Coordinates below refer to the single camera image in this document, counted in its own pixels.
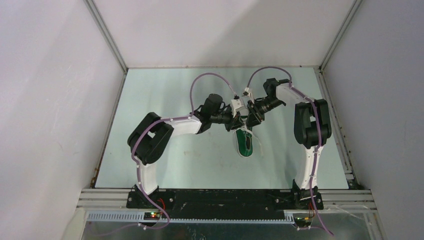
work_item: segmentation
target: green shoe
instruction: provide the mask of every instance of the green shoe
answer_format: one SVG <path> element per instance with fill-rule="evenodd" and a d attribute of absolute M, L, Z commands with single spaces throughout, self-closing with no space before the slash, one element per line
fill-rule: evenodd
<path fill-rule="evenodd" d="M 248 158 L 253 153 L 253 145 L 252 145 L 252 134 L 247 131 L 238 129 L 235 131 L 235 135 L 237 137 L 237 151 L 238 154 L 244 158 Z"/>

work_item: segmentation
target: white table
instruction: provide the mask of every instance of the white table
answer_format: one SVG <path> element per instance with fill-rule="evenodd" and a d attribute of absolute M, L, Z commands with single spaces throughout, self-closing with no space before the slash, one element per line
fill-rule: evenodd
<path fill-rule="evenodd" d="M 189 92 L 192 81 L 202 73 L 222 75 L 241 95 L 250 75 L 257 68 L 173 68 L 130 69 L 113 120 L 96 188 L 131 188 L 137 181 L 136 164 L 131 159 L 127 139 L 149 112 L 161 117 L 178 117 L 191 111 Z M 286 68 L 293 84 L 305 94 L 322 95 L 310 67 Z M 256 74 L 251 88 L 255 98 L 264 97 L 262 84 L 267 78 L 288 76 L 276 69 Z M 216 93 L 228 104 L 232 92 L 219 78 L 204 76 L 193 90 L 194 107 Z M 171 138 L 157 164 L 157 182 L 161 188 L 189 189 L 290 189 L 304 152 L 293 133 L 294 109 L 279 106 L 265 115 L 265 122 L 253 128 L 263 145 L 263 155 L 253 139 L 253 155 L 238 155 L 235 135 L 223 125 L 213 125 L 197 135 Z M 320 189 L 347 189 L 347 181 L 335 139 L 327 140 L 318 166 Z"/>

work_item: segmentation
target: wall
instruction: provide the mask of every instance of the wall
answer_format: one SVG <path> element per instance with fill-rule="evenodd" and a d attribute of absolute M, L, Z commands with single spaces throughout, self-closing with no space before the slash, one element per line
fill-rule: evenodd
<path fill-rule="evenodd" d="M 319 65 L 354 0 L 96 0 L 131 67 Z"/>
<path fill-rule="evenodd" d="M 60 239 L 123 73 L 82 0 L 0 3 L 0 233 Z"/>
<path fill-rule="evenodd" d="M 325 69 L 389 239 L 422 239 L 424 2 L 364 1 Z"/>

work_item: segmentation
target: gray wall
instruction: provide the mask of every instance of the gray wall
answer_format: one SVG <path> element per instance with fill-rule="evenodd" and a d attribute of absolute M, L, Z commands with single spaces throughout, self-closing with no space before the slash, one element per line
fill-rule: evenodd
<path fill-rule="evenodd" d="M 0 1 L 0 239 L 61 238 L 122 76 L 84 1 Z"/>
<path fill-rule="evenodd" d="M 389 239 L 423 239 L 424 1 L 364 1 L 324 71 Z"/>

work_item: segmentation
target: light blue tabletop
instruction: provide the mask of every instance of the light blue tabletop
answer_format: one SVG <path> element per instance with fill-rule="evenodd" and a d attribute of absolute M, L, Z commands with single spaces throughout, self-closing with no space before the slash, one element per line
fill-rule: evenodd
<path fill-rule="evenodd" d="M 161 117 L 179 117 L 191 111 L 190 86 L 198 75 L 212 72 L 222 75 L 241 95 L 249 77 L 257 68 L 165 68 L 130 69 L 119 100 L 96 188 L 131 188 L 137 181 L 136 164 L 131 159 L 127 139 L 149 112 Z M 293 84 L 305 94 L 320 99 L 322 95 L 313 68 L 286 68 Z M 255 75 L 250 85 L 255 98 L 264 97 L 262 84 L 267 78 L 288 78 L 276 69 Z M 215 76 L 204 76 L 193 89 L 194 107 L 203 104 L 209 94 L 233 98 L 228 86 Z M 235 135 L 223 125 L 197 135 L 171 138 L 157 162 L 157 182 L 161 188 L 188 189 L 290 189 L 301 161 L 302 147 L 293 133 L 294 109 L 279 106 L 265 115 L 265 122 L 253 128 L 260 139 L 253 139 L 253 155 L 238 155 Z M 322 150 L 317 172 L 320 189 L 347 189 L 348 184 L 333 136 Z"/>

